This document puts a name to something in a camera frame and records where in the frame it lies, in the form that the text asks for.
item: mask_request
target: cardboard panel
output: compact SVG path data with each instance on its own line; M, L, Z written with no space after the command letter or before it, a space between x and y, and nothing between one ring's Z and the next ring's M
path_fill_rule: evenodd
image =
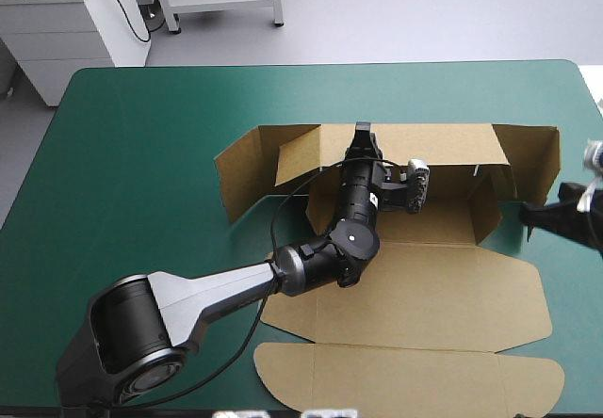
M544 416L551 410L551 400L559 399L565 374L553 360L527 357L498 357L509 416ZM548 394L536 394L546 391Z
M317 127L259 126L216 156L222 202L231 222L273 190L279 146Z
M559 130L552 126L510 124L493 127L512 165L516 197L521 201L544 203L561 168Z
M239 162L240 159L246 159L246 162ZM266 166L259 130L252 129L216 157L215 162L220 175L222 202L233 222L261 199L270 186L262 174Z
M318 343L490 352L552 331L535 267L460 245L383 243L353 288L271 297L262 320Z
M491 124L374 123L371 130L383 157L401 165L411 158L423 159L430 166L509 164ZM277 184L343 159L354 125L322 124L313 133L282 147Z
M264 384L290 408L355 408L375 418L542 416L562 387L551 361L489 353L267 343L254 357ZM516 396L501 365L537 399ZM532 372L553 379L533 383Z
M475 242L479 244L502 220L490 176L482 178L468 201Z

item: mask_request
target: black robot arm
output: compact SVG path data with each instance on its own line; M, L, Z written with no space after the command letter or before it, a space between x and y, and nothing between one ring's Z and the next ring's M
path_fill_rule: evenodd
M429 168L385 165L369 123L357 123L325 233L279 247L257 265L198 279L166 272L118 281L89 302L84 324L57 365L65 410L110 409L173 377L199 350L207 326L272 293L296 296L325 283L356 284L380 246L379 210L417 213Z

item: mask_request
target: gray floor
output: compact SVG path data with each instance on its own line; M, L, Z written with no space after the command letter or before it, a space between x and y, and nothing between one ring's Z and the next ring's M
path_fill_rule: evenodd
M284 0L182 18L154 33L148 65L567 58L603 65L603 0ZM0 101L0 225L52 119L27 79Z

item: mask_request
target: green table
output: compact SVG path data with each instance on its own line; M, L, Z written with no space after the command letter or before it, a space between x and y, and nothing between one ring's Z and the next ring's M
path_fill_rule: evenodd
M583 183L586 139L603 136L578 68L565 61L79 72L0 233L0 404L57 403L55 362L88 298L119 277L159 269L199 276L269 251L278 199L232 226L220 204L213 158L236 138L257 124L357 120L557 125L560 178ZM303 205L287 208L283 222L297 223L282 225L281 241L310 233ZM503 204L505 218L483 245L539 267L554 332L510 352L563 366L555 411L601 412L603 264L594 251L541 231L525 243L516 209ZM254 313L251 306L215 324L165 390L225 360ZM261 327L228 372L166 407L281 408L253 368L253 348L267 340L297 338Z

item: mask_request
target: open cardboard box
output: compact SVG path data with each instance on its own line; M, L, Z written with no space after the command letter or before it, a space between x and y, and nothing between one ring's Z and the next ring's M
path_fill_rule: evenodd
M543 416L562 391L552 360L497 352L552 331L537 269L477 245L498 225L497 200L544 202L560 168L553 127L373 124L383 156L432 169L418 215L380 213L382 246L360 283L271 297L262 319L313 344L265 343L258 374L292 409L363 416ZM260 126L216 159L235 220L343 158L353 124ZM312 184L307 215L331 220L338 176Z

